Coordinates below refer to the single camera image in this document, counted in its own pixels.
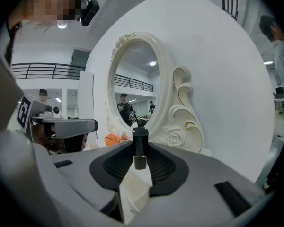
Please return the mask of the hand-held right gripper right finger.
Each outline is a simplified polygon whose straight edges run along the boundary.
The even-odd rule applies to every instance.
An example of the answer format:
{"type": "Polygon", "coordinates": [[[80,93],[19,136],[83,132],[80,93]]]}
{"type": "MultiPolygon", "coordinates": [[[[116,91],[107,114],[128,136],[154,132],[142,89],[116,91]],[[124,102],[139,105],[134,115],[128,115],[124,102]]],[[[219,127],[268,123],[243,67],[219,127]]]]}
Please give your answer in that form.
{"type": "Polygon", "coordinates": [[[267,202],[258,186],[213,157],[150,143],[147,158],[164,179],[153,177],[132,227],[244,227],[267,202]]]}

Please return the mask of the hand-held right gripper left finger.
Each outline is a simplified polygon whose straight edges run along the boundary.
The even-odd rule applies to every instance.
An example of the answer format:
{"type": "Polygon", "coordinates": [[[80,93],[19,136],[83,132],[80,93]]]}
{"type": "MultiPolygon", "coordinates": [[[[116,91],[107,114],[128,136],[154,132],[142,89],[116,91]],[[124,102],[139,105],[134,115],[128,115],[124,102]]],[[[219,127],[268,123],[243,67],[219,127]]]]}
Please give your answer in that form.
{"type": "Polygon", "coordinates": [[[34,144],[36,183],[44,201],[35,212],[38,222],[44,227],[123,227],[111,217],[120,203],[120,183],[103,163],[122,151],[132,162],[130,145],[50,156],[34,144]]]}

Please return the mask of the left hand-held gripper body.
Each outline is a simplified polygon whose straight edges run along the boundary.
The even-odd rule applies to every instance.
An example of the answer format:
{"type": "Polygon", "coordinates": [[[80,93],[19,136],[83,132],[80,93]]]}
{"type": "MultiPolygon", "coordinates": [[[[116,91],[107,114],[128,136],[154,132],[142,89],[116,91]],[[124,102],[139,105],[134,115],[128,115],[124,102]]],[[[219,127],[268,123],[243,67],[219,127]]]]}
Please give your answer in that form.
{"type": "Polygon", "coordinates": [[[24,93],[20,105],[16,120],[24,134],[30,132],[32,122],[38,123],[41,119],[60,119],[62,118],[61,111],[57,106],[51,106],[41,101],[38,101],[34,97],[27,93],[24,93]]]}

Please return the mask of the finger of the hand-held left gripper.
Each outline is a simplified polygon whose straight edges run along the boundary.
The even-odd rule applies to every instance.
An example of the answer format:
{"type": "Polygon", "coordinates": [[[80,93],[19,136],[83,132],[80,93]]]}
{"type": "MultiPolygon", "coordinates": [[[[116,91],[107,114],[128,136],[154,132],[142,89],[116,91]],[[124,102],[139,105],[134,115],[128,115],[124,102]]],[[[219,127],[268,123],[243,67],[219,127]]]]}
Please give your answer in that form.
{"type": "Polygon", "coordinates": [[[89,134],[98,129],[98,122],[94,119],[42,119],[41,123],[54,127],[53,134],[58,139],[89,134]]]}

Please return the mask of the person's left hand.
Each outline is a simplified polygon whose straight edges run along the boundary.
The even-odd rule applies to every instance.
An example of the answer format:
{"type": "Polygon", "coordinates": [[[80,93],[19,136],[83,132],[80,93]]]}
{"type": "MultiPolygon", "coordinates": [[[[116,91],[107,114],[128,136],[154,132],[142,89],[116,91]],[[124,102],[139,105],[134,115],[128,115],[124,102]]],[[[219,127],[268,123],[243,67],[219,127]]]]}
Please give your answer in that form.
{"type": "Polygon", "coordinates": [[[39,123],[32,127],[32,140],[34,143],[46,148],[50,155],[61,154],[59,141],[55,138],[55,125],[52,123],[39,123]]]}

